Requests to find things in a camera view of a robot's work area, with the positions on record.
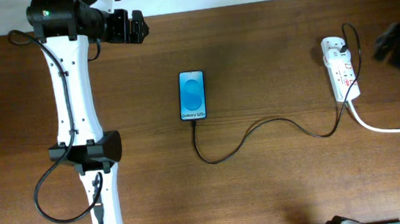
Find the blue Galaxy smartphone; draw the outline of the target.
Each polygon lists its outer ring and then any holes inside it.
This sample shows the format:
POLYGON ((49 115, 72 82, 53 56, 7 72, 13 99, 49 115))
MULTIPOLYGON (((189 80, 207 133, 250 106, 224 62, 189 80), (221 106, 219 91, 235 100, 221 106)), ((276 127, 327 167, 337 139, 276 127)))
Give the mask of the blue Galaxy smartphone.
POLYGON ((179 74, 180 117, 183 121, 205 119, 207 108, 202 71, 179 74))

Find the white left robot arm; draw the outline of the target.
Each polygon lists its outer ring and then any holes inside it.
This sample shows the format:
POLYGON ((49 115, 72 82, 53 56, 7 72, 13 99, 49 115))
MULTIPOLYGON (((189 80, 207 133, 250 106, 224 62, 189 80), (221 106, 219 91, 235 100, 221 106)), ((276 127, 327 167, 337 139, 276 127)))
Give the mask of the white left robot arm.
POLYGON ((140 10, 101 10, 99 0, 31 0, 26 17, 50 70, 58 115, 55 165, 77 172, 92 224, 124 224, 118 194, 121 135, 98 121, 89 79, 91 43, 139 44, 149 33, 140 10))

